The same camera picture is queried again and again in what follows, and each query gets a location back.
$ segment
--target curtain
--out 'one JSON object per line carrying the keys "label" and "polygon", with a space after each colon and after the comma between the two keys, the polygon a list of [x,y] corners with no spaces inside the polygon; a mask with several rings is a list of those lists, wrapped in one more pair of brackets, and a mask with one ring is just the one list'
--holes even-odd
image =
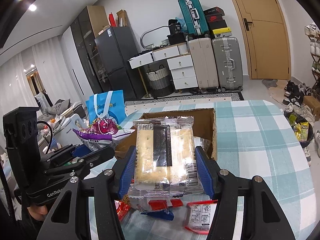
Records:
{"label": "curtain", "polygon": [[58,99],[80,101],[64,60],[58,37],[32,46],[36,68],[45,91],[54,104]]}
{"label": "curtain", "polygon": [[20,53],[0,66],[0,91],[0,146],[4,149],[3,115],[19,106],[38,107],[23,71]]}

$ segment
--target recessed spotlight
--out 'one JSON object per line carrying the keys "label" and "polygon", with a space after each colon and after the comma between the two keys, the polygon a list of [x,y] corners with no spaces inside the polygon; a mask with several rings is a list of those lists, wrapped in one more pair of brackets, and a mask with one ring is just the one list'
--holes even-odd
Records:
{"label": "recessed spotlight", "polygon": [[29,10],[30,11],[35,11],[37,9],[37,7],[34,5],[34,4],[31,4],[30,6],[29,6]]}

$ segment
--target door frame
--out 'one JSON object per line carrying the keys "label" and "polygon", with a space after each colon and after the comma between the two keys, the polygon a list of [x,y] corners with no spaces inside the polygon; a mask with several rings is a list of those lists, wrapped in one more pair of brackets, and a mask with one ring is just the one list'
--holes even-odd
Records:
{"label": "door frame", "polygon": [[[233,2],[233,5],[235,6],[235,9],[236,9],[236,12],[237,12],[237,16],[238,16],[240,27],[241,27],[241,31],[242,31],[242,36],[243,36],[243,39],[244,39],[244,47],[245,47],[245,52],[246,52],[246,56],[247,56],[248,74],[250,76],[250,79],[253,79],[252,78],[251,60],[250,60],[249,42],[248,42],[248,38],[247,38],[246,29],[244,27],[243,18],[241,16],[240,8],[239,8],[239,5],[238,5],[237,1],[236,0],[232,0],[232,2]],[[287,24],[286,24],[286,21],[284,19],[284,15],[283,15],[279,0],[276,0],[276,3],[278,5],[282,21],[284,23],[284,31],[285,31],[285,36],[286,36],[286,40],[287,40],[287,49],[288,49],[288,58],[289,58],[289,60],[288,60],[288,62],[289,62],[288,79],[291,79],[291,54],[290,54],[290,43],[289,43],[289,35],[288,35],[288,30],[287,30]]]}

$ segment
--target wooden door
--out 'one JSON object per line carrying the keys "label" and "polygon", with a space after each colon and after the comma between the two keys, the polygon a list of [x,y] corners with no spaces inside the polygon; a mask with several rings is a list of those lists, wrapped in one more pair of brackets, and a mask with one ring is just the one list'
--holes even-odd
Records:
{"label": "wooden door", "polygon": [[233,0],[252,79],[290,79],[290,49],[277,0]]}

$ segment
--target white bag handle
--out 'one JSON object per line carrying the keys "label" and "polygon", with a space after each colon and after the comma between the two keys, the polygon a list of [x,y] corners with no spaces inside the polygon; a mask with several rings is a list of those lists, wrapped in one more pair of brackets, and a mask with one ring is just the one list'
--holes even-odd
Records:
{"label": "white bag handle", "polygon": [[94,96],[93,96],[93,104],[94,104],[94,111],[96,112],[97,117],[103,118],[103,117],[105,117],[107,115],[107,113],[109,111],[112,92],[113,91],[109,91],[108,92],[108,95],[107,95],[107,98],[106,98],[106,103],[104,105],[104,109],[103,109],[103,113],[102,114],[98,114],[98,106],[97,106],[97,96],[98,96],[98,94],[94,94]]}

